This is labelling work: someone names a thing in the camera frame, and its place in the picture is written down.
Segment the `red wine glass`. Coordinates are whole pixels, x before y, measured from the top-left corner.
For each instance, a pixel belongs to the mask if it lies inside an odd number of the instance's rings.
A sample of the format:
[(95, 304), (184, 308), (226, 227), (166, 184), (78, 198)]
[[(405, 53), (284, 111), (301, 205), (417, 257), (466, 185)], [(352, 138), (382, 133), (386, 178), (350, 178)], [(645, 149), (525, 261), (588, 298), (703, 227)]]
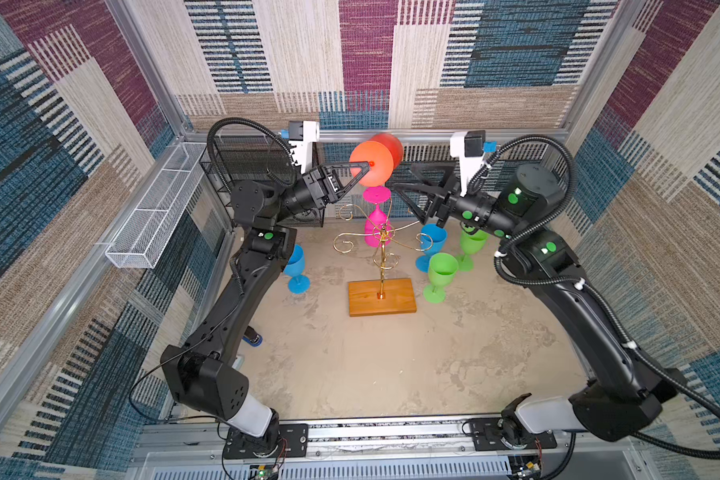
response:
[(402, 142), (389, 133), (374, 135), (370, 140), (359, 144), (351, 153), (351, 164), (367, 162), (370, 170), (359, 183), (365, 187), (377, 187), (390, 179), (393, 171), (403, 159)]

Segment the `blue wine glass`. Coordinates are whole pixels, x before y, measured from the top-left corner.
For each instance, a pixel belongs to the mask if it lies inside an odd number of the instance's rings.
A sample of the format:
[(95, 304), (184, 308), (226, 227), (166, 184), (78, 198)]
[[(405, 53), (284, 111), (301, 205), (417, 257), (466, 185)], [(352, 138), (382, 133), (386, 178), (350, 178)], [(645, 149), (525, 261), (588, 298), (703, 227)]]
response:
[(288, 289), (293, 294), (303, 294), (310, 288), (310, 279), (304, 275), (305, 267), (304, 250), (300, 245), (295, 245), (293, 253), (284, 269), (284, 274), (290, 277)]
[(442, 250), (447, 237), (446, 230), (435, 224), (428, 224), (422, 228), (419, 236), (422, 255), (415, 262), (419, 271), (428, 272), (431, 258)]

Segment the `pink wine glass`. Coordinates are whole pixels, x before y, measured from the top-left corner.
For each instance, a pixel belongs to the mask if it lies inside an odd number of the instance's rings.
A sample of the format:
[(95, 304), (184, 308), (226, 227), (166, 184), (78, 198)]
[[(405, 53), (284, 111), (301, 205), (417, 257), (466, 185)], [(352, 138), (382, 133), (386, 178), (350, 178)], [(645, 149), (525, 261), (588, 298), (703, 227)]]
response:
[(388, 223), (388, 215), (382, 211), (382, 205), (390, 198), (390, 190), (382, 185), (367, 187), (363, 192), (363, 199), (373, 206), (364, 225), (365, 242), (370, 247), (377, 248), (380, 245), (381, 227)]

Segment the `green wine glass front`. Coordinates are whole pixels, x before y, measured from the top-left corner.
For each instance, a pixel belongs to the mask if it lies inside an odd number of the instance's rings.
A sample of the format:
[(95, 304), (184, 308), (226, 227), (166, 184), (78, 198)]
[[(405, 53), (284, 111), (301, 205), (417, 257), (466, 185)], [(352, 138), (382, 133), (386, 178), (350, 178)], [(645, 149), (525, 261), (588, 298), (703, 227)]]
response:
[(460, 234), (461, 253), (456, 257), (459, 270), (469, 272), (474, 268), (472, 256), (478, 253), (489, 238), (489, 234), (479, 229), (464, 229)]

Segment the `green wine glass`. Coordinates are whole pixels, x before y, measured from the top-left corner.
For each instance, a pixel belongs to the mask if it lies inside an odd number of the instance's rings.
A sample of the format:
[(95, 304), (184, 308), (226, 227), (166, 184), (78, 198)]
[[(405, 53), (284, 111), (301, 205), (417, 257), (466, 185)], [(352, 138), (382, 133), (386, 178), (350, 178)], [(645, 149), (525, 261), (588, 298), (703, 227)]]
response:
[(433, 304), (442, 303), (446, 298), (446, 287), (449, 286), (459, 271), (457, 259), (448, 253), (436, 253), (429, 262), (429, 284), (423, 289), (424, 299)]
[(478, 253), (489, 238), (489, 234), (479, 229), (464, 229), (460, 234), (461, 253), (456, 257), (459, 270), (469, 272), (474, 268), (472, 256)]

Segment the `green wine glass back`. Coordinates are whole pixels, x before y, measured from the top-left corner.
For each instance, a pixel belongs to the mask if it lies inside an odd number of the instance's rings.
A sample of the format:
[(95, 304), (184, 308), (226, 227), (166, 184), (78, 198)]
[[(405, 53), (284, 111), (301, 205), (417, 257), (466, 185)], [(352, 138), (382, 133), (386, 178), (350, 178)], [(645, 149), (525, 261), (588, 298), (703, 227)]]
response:
[(424, 299), (433, 304), (442, 303), (446, 298), (446, 287), (449, 286), (459, 271), (457, 259), (448, 253), (436, 253), (429, 262), (429, 284), (423, 289)]

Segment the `blue wine glass front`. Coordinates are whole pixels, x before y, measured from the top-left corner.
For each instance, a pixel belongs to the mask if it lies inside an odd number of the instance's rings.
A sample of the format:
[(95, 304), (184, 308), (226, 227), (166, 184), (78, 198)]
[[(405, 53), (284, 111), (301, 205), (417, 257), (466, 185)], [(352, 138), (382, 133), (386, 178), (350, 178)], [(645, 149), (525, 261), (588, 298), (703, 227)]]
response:
[(284, 274), (290, 277), (288, 289), (293, 294), (303, 294), (310, 288), (310, 279), (304, 275), (305, 267), (304, 250), (300, 245), (295, 245), (293, 253), (284, 269)]

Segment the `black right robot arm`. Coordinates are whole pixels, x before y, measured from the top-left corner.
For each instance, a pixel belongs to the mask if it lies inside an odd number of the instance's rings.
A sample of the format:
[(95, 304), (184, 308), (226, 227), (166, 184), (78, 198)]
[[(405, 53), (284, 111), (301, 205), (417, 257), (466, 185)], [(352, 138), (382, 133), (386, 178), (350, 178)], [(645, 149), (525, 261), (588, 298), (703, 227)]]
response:
[[(508, 150), (541, 143), (556, 150), (565, 164), (565, 181), (539, 165), (522, 165), (500, 195), (482, 190), (494, 163)], [(504, 408), (498, 422), (510, 448), (523, 448), (534, 435), (548, 430), (588, 432), (615, 442), (632, 436), (662, 449), (707, 460), (720, 460), (719, 450), (684, 447), (644, 434), (661, 413), (663, 403), (683, 394), (720, 420), (720, 407), (688, 388), (682, 373), (666, 369), (631, 337), (605, 298), (587, 277), (567, 242), (548, 223), (574, 197), (577, 171), (574, 158), (560, 141), (525, 135), (501, 145), (481, 160), (466, 187), (450, 169), (439, 183), (412, 168), (414, 183), (394, 183), (392, 189), (421, 223), (450, 219), (468, 235), (492, 234), (500, 244), (494, 267), (505, 281), (528, 289), (563, 326), (591, 369), (587, 385), (567, 398), (533, 400), (523, 394)]]

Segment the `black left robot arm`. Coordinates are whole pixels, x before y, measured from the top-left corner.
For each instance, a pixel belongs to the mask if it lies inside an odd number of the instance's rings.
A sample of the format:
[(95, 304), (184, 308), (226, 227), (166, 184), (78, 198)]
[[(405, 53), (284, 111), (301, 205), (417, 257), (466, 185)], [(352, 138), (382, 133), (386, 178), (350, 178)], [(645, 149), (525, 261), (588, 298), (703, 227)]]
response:
[(285, 222), (338, 202), (375, 165), (346, 163), (352, 179), (343, 184), (342, 164), (305, 170), (295, 161), (294, 148), (249, 119), (223, 118), (210, 127), (206, 152), (244, 239), (220, 297), (183, 345), (163, 350), (158, 365), (175, 402), (226, 425), (227, 443), (257, 457), (283, 449), (279, 415), (251, 394), (248, 378), (232, 363), (255, 311), (294, 252), (297, 232)]

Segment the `wooden rack base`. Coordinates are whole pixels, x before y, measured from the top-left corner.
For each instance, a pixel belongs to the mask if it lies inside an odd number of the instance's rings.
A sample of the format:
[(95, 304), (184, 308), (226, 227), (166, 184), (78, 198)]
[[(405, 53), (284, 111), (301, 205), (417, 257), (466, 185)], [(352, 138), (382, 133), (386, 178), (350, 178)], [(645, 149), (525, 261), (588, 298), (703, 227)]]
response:
[(410, 314), (417, 311), (409, 278), (355, 281), (348, 284), (349, 316)]

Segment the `black mesh shelf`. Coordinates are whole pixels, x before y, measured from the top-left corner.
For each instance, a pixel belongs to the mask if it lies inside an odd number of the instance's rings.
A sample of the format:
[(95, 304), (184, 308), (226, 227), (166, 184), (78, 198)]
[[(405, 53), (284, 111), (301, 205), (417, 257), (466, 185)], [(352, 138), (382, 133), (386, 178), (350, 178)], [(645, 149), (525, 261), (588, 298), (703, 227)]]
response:
[(324, 214), (281, 138), (259, 131), (220, 132), (206, 141), (206, 172), (220, 181), (219, 192), (233, 222), (245, 229), (277, 224), (320, 225)]

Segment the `blue stapler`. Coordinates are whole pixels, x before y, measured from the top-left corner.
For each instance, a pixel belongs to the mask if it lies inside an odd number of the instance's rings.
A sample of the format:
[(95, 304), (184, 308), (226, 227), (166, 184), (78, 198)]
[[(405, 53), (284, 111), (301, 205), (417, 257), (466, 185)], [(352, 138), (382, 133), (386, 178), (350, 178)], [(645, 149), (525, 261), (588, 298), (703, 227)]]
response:
[(258, 347), (263, 342), (262, 336), (250, 326), (245, 329), (243, 340), (252, 347)]

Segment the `white mesh wall basket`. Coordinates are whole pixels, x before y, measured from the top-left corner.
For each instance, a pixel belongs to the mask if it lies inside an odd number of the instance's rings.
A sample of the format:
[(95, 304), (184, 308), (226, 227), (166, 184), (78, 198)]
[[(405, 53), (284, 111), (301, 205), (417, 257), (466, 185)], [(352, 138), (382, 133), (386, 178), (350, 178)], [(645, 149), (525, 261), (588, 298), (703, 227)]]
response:
[(153, 269), (173, 236), (203, 171), (206, 147), (183, 142), (169, 155), (105, 255), (119, 269)]

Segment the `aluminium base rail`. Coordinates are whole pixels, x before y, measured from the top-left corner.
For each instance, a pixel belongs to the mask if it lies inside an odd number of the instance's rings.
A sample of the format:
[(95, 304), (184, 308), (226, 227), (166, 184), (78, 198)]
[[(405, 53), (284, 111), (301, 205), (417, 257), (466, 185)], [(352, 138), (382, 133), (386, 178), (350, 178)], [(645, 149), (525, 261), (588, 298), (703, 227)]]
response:
[(283, 421), (285, 440), (267, 458), (232, 451), (210, 423), (150, 426), (129, 479), (657, 479), (646, 448), (591, 434), (549, 432), (509, 449), (494, 414)]

